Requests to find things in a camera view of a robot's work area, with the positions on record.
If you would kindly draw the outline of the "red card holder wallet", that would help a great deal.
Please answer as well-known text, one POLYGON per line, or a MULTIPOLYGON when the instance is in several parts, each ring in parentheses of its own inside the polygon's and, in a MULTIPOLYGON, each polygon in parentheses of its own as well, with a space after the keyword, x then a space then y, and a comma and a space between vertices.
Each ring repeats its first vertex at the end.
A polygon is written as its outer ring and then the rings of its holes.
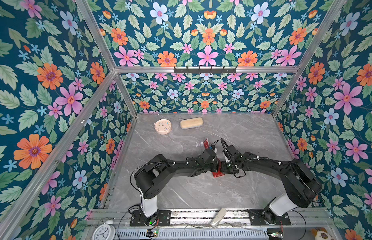
POLYGON ((213 177, 214 178, 218 178, 218 177, 222 177, 224 176, 225 174, 223 172, 221 172, 220 170, 218 170, 217 172, 212 172, 213 174, 213 177))

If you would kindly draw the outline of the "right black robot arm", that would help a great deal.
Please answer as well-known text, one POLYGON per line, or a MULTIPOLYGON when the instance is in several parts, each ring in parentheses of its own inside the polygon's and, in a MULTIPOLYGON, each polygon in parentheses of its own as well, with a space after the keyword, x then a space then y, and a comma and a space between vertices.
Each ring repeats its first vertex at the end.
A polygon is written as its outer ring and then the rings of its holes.
POLYGON ((279 179, 285 192, 274 198, 264 208, 263 217, 271 223, 295 208, 307 208, 321 191, 317 177, 299 159, 277 161, 246 152, 241 154, 233 145, 220 139, 226 163, 222 163, 224 174, 236 175, 240 171, 257 172, 279 179))

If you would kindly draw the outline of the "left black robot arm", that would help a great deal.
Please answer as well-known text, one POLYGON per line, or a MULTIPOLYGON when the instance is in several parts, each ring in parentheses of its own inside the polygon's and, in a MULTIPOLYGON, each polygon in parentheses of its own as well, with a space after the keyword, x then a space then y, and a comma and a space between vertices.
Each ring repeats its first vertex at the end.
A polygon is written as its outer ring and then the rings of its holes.
POLYGON ((215 147, 205 149, 197 157, 184 161, 173 161, 158 154, 134 174, 141 195, 141 213, 147 219, 158 213, 157 195, 175 177, 196 177, 206 172, 216 172, 219 161, 215 147))

